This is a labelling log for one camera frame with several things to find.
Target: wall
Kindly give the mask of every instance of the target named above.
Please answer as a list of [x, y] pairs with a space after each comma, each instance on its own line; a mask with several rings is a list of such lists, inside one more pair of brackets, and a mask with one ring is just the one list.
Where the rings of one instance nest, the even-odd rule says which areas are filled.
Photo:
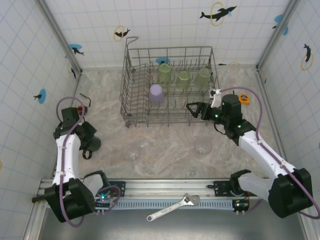
[[265, 86], [287, 158], [311, 173], [320, 203], [320, 1], [302, 0], [288, 28], [264, 68]]
[[[257, 64], [288, 2], [47, 0], [67, 41], [81, 46], [84, 55], [75, 56], [82, 68], [122, 67], [125, 38], [132, 36], [139, 37], [132, 47], [212, 46], [217, 64]], [[200, 18], [230, 7], [236, 8], [218, 21]], [[123, 29], [130, 31], [121, 38]]]
[[[73, 93], [65, 54], [34, 0], [0, 7], [0, 239], [22, 239], [56, 153], [55, 105]], [[34, 99], [41, 89], [41, 98]]]

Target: purple cable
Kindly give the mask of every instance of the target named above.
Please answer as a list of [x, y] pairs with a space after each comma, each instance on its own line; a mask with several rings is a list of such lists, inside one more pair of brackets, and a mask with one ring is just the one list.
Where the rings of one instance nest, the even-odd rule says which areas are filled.
[[[55, 108], [56, 116], [58, 117], [58, 119], [59, 119], [60, 122], [61, 122], [61, 119], [60, 119], [60, 117], [59, 117], [59, 112], [58, 112], [58, 111], [59, 111], [59, 105], [61, 104], [62, 101], [66, 100], [66, 99], [77, 100], [78, 102], [80, 102], [80, 104], [81, 104], [81, 106], [82, 106], [83, 109], [84, 109], [84, 106], [85, 106], [85, 105], [83, 104], [83, 102], [82, 102], [80, 99], [76, 98], [76, 97], [67, 96], [67, 97], [62, 98], [62, 99], [57, 103], [56, 108]], [[70, 134], [73, 132], [73, 130], [75, 130], [75, 128], [78, 126], [78, 124], [81, 123], [81, 120], [84, 118], [84, 116], [85, 116], [85, 111], [82, 111], [82, 114], [81, 114], [79, 120], [72, 126], [72, 128], [69, 130], [69, 132], [67, 133], [66, 137], [65, 137], [64, 140], [63, 140], [62, 153], [61, 153], [61, 172], [64, 172], [64, 170], [65, 170], [65, 149], [66, 149], [67, 140], [68, 140]], [[59, 185], [59, 200], [60, 200], [61, 212], [62, 212], [62, 215], [63, 215], [65, 221], [66, 221], [68, 224], [70, 224], [72, 227], [77, 228], [77, 227], [79, 227], [79, 226], [83, 223], [85, 217], [82, 216], [80, 222], [77, 223], [77, 224], [73, 223], [73, 222], [68, 218], [67, 213], [66, 213], [66, 209], [65, 209], [65, 205], [64, 205], [63, 184], [64, 184], [64, 174], [61, 174], [61, 175], [60, 175], [60, 185]]]
[[[259, 138], [259, 127], [260, 127], [260, 123], [261, 123], [261, 120], [262, 120], [262, 113], [263, 113], [263, 108], [262, 108], [262, 102], [258, 96], [258, 94], [256, 94], [253, 90], [251, 90], [250, 88], [247, 88], [247, 87], [242, 87], [242, 86], [234, 86], [234, 87], [229, 87], [229, 88], [226, 88], [226, 89], [223, 89], [223, 90], [220, 90], [221, 93], [223, 92], [226, 92], [226, 91], [229, 91], [229, 90], [234, 90], [234, 89], [242, 89], [242, 90], [247, 90], [249, 92], [251, 92], [255, 97], [256, 99], [258, 100], [259, 102], [259, 106], [260, 106], [260, 116], [259, 116], [259, 119], [258, 119], [258, 123], [256, 125], [256, 131], [255, 131], [255, 137], [257, 139], [257, 141], [260, 140]], [[260, 146], [268, 153], [270, 154], [274, 160], [276, 160], [276, 162], [278, 164], [282, 164], [281, 161], [266, 147], [264, 146], [263, 143], [260, 143]], [[304, 213], [302, 211], [300, 211], [299, 213], [301, 215], [304, 215], [308, 218], [311, 218], [311, 219], [320, 219], [320, 207], [319, 205], [316, 203], [316, 201], [314, 200], [314, 198], [311, 196], [311, 194], [308, 192], [308, 190], [301, 184], [301, 182], [299, 182], [299, 180], [289, 171], [289, 169], [285, 166], [285, 165], [282, 165], [282, 168], [288, 173], [288, 175], [295, 181], [295, 183], [302, 189], [302, 191], [305, 193], [305, 195], [310, 199], [310, 201], [313, 203], [316, 211], [318, 212], [318, 216], [312, 216], [312, 215], [309, 215], [307, 213]], [[258, 202], [256, 204], [256, 206], [254, 206], [251, 210], [253, 209], [256, 209], [260, 204], [262, 203], [261, 202]]]
[[102, 192], [104, 190], [113, 189], [113, 188], [118, 190], [118, 194], [116, 195], [116, 200], [114, 201], [114, 204], [112, 206], [110, 206], [105, 212], [109, 212], [111, 209], [113, 209], [116, 206], [116, 204], [118, 203], [118, 201], [120, 199], [121, 191], [120, 191], [120, 188], [118, 186], [116, 186], [116, 185], [106, 186], [106, 187], [101, 188], [98, 191], [98, 193], [100, 193], [100, 192]]

